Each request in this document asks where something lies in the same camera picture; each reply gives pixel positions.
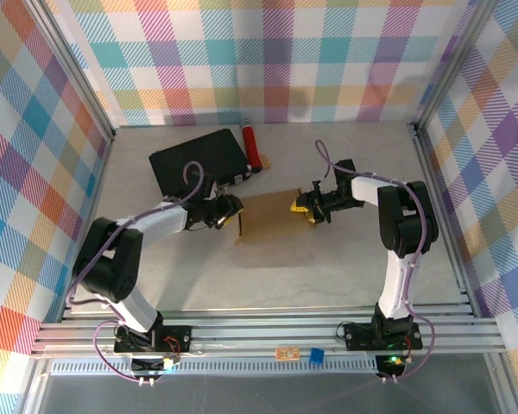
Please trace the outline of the aluminium side rail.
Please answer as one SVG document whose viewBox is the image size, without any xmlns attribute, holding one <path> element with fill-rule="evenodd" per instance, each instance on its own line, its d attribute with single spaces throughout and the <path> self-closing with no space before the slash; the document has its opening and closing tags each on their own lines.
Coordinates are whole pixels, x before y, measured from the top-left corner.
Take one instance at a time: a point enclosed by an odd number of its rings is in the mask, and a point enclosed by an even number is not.
<svg viewBox="0 0 518 414">
<path fill-rule="evenodd" d="M 102 189 L 104 186 L 105 175 L 107 173 L 108 164 L 109 164 L 110 158 L 111 158 L 112 146 L 117 138 L 118 132 L 119 132 L 119 129 L 114 129 L 111 132 L 111 135 L 108 137 L 108 143 L 104 149 L 104 158 L 102 161 L 101 169 L 100 169 L 98 177 L 95 180 L 95 185 L 92 190 L 92 197 L 91 197 L 91 203 L 89 205 L 88 217 L 85 220 L 84 227 L 82 228 L 82 230 L 80 232 L 80 240 L 77 242 L 76 248 L 74 250 L 73 264 L 71 265 L 71 269 L 69 271 L 68 278 L 66 279 L 65 289 L 63 290 L 63 292 L 61 294 L 61 301 L 60 301 L 58 310 L 54 314 L 54 319 L 53 319 L 54 322 L 60 322 L 62 320 L 64 311 L 68 307 L 67 297 L 68 297 L 68 292 L 71 288 L 71 284 L 73 282 L 74 264 L 78 257 L 79 251 L 84 243 L 85 237 L 86 237 L 86 235 L 92 225 L 92 222 L 96 216 L 96 212 L 97 212 L 98 205 L 99 205 L 99 199 L 101 197 Z"/>
<path fill-rule="evenodd" d="M 433 169 L 427 150 L 426 139 L 421 132 L 418 132 L 415 129 L 414 124 L 408 125 L 408 131 L 411 135 L 414 149 L 417 153 L 420 167 L 426 180 L 426 186 L 428 187 L 430 198 L 432 199 L 433 210 L 439 223 L 440 238 L 445 245 L 445 251 L 450 260 L 456 284 L 461 294 L 467 297 L 472 315 L 474 317 L 481 317 L 482 314 L 474 291 L 472 290 L 470 280 L 466 274 L 463 260 L 458 251 L 458 244 L 456 243 L 452 233 L 451 222 L 445 210 L 445 203 L 439 191 L 435 170 Z"/>
</svg>

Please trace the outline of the red microphone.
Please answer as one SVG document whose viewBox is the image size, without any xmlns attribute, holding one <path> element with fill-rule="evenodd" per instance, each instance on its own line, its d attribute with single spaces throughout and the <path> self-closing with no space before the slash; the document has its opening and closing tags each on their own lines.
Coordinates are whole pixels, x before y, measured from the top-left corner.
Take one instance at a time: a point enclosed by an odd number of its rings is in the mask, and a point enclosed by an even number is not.
<svg viewBox="0 0 518 414">
<path fill-rule="evenodd" d="M 250 122 L 243 121 L 241 130 L 246 156 L 251 166 L 251 172 L 253 174 L 259 173 L 262 170 L 262 162 L 256 146 L 255 133 Z"/>
</svg>

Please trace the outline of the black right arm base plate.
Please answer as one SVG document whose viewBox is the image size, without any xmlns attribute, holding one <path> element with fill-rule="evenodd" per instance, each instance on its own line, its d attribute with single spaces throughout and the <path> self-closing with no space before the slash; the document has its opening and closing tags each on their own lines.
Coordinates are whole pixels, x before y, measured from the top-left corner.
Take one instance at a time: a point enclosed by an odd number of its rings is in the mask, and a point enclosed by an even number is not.
<svg viewBox="0 0 518 414">
<path fill-rule="evenodd" d="M 348 351 L 421 350 L 423 341 L 419 325 L 396 333 L 378 333 L 369 323 L 344 323 L 344 342 Z"/>
</svg>

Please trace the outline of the small black controller board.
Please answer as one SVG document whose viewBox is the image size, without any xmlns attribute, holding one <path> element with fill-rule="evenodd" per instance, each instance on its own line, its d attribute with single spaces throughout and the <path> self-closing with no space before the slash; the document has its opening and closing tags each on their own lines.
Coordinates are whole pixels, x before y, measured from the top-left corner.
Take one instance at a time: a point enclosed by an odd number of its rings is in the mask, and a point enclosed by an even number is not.
<svg viewBox="0 0 518 414">
<path fill-rule="evenodd" d="M 408 354 L 377 355 L 376 367 L 378 373 L 376 375 L 382 379 L 402 376 L 409 361 Z"/>
<path fill-rule="evenodd" d="M 159 375 L 160 373 L 171 369 L 177 363 L 177 354 L 143 354 L 133 356 L 131 358 L 130 370 L 132 373 L 144 372 Z"/>
</svg>

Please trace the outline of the aluminium corner post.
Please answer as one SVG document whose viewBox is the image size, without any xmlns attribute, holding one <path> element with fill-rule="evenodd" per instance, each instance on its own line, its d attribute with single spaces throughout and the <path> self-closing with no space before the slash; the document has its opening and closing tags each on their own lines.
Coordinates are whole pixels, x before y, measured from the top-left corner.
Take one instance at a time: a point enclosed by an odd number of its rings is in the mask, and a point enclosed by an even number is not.
<svg viewBox="0 0 518 414">
<path fill-rule="evenodd" d="M 103 106 L 98 100 L 98 96 L 75 58 L 73 50 L 70 48 L 46 1 L 23 0 L 23 2 L 28 7 L 31 16 L 34 17 L 38 27 L 42 30 L 45 39 L 52 48 L 54 56 L 60 62 L 69 80 L 73 83 L 82 102 L 89 110 L 92 120 L 98 125 L 100 132 L 107 137 L 108 141 L 113 142 L 116 136 L 113 123 L 106 115 Z"/>
<path fill-rule="evenodd" d="M 439 59 L 411 118 L 414 132 L 426 130 L 499 1 L 458 0 L 460 15 L 448 20 L 436 48 Z"/>
</svg>

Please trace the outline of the brown cardboard paper box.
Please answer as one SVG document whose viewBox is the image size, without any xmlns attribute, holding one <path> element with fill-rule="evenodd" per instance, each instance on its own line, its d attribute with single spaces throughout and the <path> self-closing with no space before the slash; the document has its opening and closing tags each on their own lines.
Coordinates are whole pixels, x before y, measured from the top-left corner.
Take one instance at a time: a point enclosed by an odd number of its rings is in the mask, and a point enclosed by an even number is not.
<svg viewBox="0 0 518 414">
<path fill-rule="evenodd" d="M 302 190 L 292 189 L 242 198 L 238 215 L 238 238 L 235 245 L 256 245 L 274 242 L 316 229 L 305 212 L 291 211 Z"/>
</svg>

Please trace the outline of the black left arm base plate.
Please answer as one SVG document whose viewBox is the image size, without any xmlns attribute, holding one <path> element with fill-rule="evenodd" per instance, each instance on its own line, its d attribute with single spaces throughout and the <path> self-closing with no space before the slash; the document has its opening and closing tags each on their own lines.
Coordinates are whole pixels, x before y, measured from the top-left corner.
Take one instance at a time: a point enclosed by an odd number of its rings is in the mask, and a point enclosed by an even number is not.
<svg viewBox="0 0 518 414">
<path fill-rule="evenodd" d="M 191 335 L 192 327 L 189 325 L 159 324 L 147 333 L 118 325 L 114 329 L 114 352 L 181 354 L 189 351 Z"/>
</svg>

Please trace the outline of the aluminium frame rail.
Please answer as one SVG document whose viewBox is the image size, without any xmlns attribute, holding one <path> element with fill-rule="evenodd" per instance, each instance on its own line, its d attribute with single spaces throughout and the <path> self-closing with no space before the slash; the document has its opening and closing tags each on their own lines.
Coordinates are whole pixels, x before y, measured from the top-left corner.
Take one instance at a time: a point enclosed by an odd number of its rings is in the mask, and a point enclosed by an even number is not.
<svg viewBox="0 0 518 414">
<path fill-rule="evenodd" d="M 467 302 L 421 304 L 416 310 L 424 344 L 436 354 L 501 353 L 505 349 L 497 323 L 474 317 Z M 345 353 L 336 328 L 345 322 L 367 323 L 374 310 L 368 306 L 179 310 L 163 314 L 166 324 L 192 327 L 191 357 L 272 357 L 280 347 L 301 352 L 322 348 L 330 356 Z M 112 328 L 97 326 L 109 312 L 66 310 L 58 323 L 44 323 L 32 349 L 39 357 L 90 357 L 99 346 L 113 351 Z"/>
</svg>

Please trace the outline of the black hard case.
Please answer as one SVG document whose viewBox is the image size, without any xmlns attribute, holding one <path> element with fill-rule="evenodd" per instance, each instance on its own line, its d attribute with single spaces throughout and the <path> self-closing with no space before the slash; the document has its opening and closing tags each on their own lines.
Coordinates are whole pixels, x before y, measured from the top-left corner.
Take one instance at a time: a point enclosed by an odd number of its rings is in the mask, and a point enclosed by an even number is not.
<svg viewBox="0 0 518 414">
<path fill-rule="evenodd" d="M 240 184 L 252 175 L 251 165 L 229 129 L 157 151 L 148 160 L 163 196 L 184 194 L 183 168 L 190 161 L 198 162 L 220 187 Z"/>
</svg>

